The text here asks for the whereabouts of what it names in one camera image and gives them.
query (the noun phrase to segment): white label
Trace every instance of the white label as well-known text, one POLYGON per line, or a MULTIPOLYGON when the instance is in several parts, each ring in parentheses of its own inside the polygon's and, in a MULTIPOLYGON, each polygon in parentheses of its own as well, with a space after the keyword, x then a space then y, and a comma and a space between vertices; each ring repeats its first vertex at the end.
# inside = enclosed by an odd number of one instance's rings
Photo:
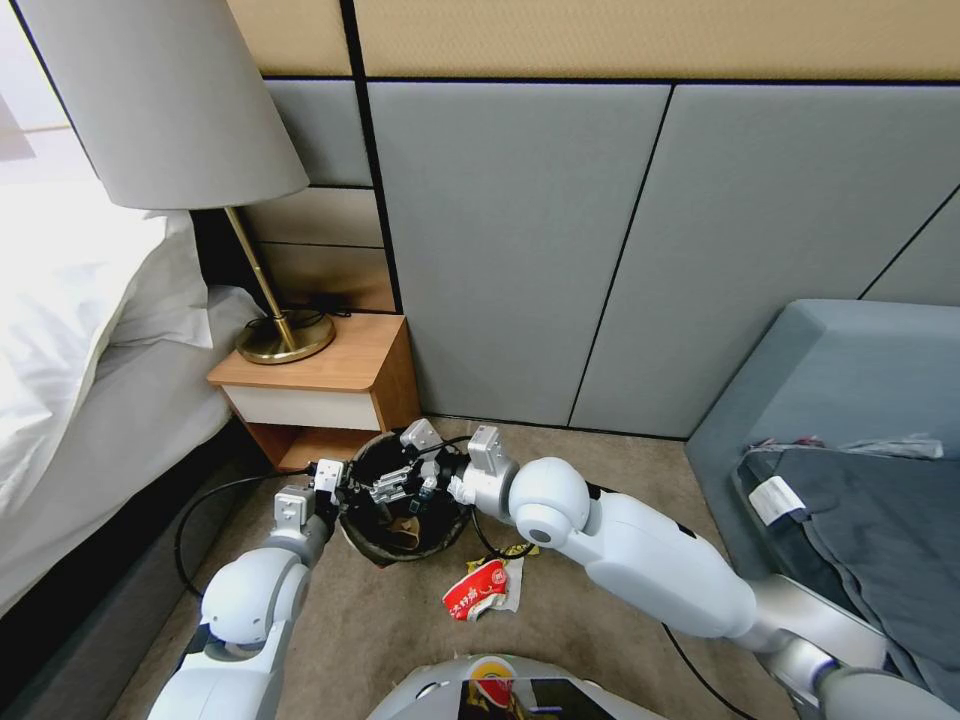
POLYGON ((313 489, 317 492, 327 491, 330 493, 330 502, 339 505, 337 495, 334 490, 340 483, 340 476, 343 475, 343 463, 337 460, 318 460, 317 474, 313 479, 313 489))
POLYGON ((750 493, 749 499, 764 525, 770 525, 788 512, 805 510, 807 507, 779 475, 760 483, 756 490, 750 493))

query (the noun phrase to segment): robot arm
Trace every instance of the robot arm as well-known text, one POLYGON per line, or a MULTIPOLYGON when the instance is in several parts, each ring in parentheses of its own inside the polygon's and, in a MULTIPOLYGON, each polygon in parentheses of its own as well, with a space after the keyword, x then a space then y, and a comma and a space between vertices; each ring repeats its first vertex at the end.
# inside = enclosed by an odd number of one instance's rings
MULTIPOLYGON (((866 623, 781 576, 743 580, 704 538, 636 498, 591 487, 569 463, 541 458, 519 468, 492 426, 471 438, 469 461, 440 457, 444 444, 426 420, 400 439, 414 460, 400 473, 404 479, 390 472, 372 493, 413 497, 420 507, 446 491, 514 524, 528 541, 581 564, 599 586, 655 619, 756 653, 795 697, 830 720, 960 719, 932 695, 880 672, 886 639, 866 623), (414 474, 415 491, 406 480, 414 474)), ((334 491, 343 470, 342 463, 321 461, 310 488, 277 494, 276 527, 263 547, 214 576, 194 641, 149 720, 274 716, 283 657, 309 571, 337 516, 334 491)))
POLYGON ((754 652, 824 717, 897 718, 895 708, 906 703, 913 717, 960 718, 883 673, 886 637, 826 598, 779 575, 747 582, 707 540, 636 498, 591 493, 564 460, 541 458, 516 470, 496 428, 478 428, 468 452, 469 468, 449 487, 458 501, 516 525, 529 542, 566 555, 597 585, 660 622, 754 652))
MULTIPOLYGON (((318 463, 332 489, 343 463, 318 463)), ((148 720, 268 720, 276 715, 283 660, 306 599, 310 570, 333 530, 336 497, 317 486, 274 496, 276 524, 263 545, 210 581, 200 626, 148 720)))

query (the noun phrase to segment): nightstand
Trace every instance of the nightstand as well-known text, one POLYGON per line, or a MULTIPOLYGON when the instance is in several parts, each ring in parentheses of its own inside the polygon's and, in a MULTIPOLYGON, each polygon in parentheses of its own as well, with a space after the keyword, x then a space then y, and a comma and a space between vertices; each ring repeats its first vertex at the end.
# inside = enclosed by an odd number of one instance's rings
POLYGON ((333 322, 336 339, 305 360, 255 365, 233 352, 207 375, 279 470, 349 460, 370 438, 420 416, 405 318, 333 322))

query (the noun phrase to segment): carpet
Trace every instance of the carpet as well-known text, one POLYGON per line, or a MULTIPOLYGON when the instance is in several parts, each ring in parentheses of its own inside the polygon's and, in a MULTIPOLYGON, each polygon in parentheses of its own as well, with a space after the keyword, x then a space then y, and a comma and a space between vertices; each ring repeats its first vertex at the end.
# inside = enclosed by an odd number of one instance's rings
MULTIPOLYGON (((444 437, 478 423, 437 418, 444 437)), ((678 442, 499 423, 520 463, 555 455, 599 485, 629 493, 722 548, 678 442)), ((221 535, 198 577, 256 547, 272 525, 271 498, 283 482, 257 489, 221 535)), ((486 518, 488 536, 518 541, 486 518)), ((313 571, 294 630, 277 717, 366 717, 420 665, 459 655, 501 652, 555 663, 667 718, 735 717, 697 682, 659 623, 595 587, 582 568, 545 551, 524 566, 520 609, 488 612, 477 623, 452 620, 440 603, 483 547, 472 528, 439 555, 378 569, 337 531, 313 571)), ((144 718, 176 666, 198 619, 185 595, 110 715, 144 718)), ((678 635, 701 673, 730 701, 764 720, 796 715, 780 687, 750 654, 724 642, 678 635)))

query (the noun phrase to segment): gray lamp shade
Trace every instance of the gray lamp shade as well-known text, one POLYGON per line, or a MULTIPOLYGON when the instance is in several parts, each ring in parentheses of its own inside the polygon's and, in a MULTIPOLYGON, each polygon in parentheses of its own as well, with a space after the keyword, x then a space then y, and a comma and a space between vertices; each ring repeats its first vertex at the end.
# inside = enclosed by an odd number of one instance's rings
POLYGON ((16 0, 111 200, 244 205, 307 176, 226 0, 16 0))

